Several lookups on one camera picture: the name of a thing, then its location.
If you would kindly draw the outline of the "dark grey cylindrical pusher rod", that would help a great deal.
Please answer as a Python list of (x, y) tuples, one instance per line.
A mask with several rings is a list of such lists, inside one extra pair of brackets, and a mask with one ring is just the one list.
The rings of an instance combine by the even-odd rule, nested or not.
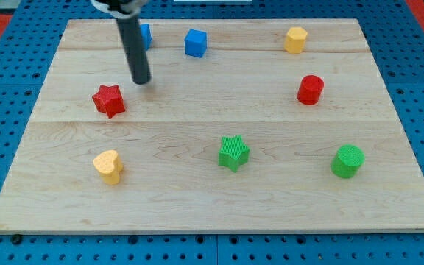
[(116, 23), (132, 80), (137, 85), (145, 85), (151, 80), (151, 73), (139, 18), (134, 15), (127, 19), (117, 19)]

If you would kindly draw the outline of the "robot wrist mount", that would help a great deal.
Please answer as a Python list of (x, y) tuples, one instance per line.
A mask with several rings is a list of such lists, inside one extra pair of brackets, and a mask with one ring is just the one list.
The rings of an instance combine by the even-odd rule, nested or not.
[(90, 3), (99, 11), (114, 18), (132, 18), (137, 16), (141, 8), (149, 0), (90, 0)]

